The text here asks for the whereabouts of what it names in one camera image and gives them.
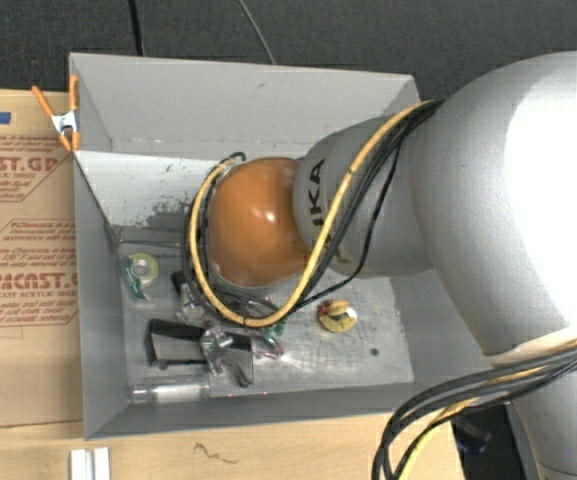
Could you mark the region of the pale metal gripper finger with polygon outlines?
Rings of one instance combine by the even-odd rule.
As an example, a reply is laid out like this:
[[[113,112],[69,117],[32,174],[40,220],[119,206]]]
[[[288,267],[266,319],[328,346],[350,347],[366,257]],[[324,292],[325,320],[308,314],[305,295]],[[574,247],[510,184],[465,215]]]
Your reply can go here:
[[[181,322],[201,322],[204,318],[204,308],[194,301],[187,290],[182,289],[175,318]]]
[[[220,376],[229,372],[240,387],[248,387],[248,376],[244,370],[228,356],[228,352],[233,343],[234,339],[221,327],[208,328],[199,339],[199,346],[213,376]]]

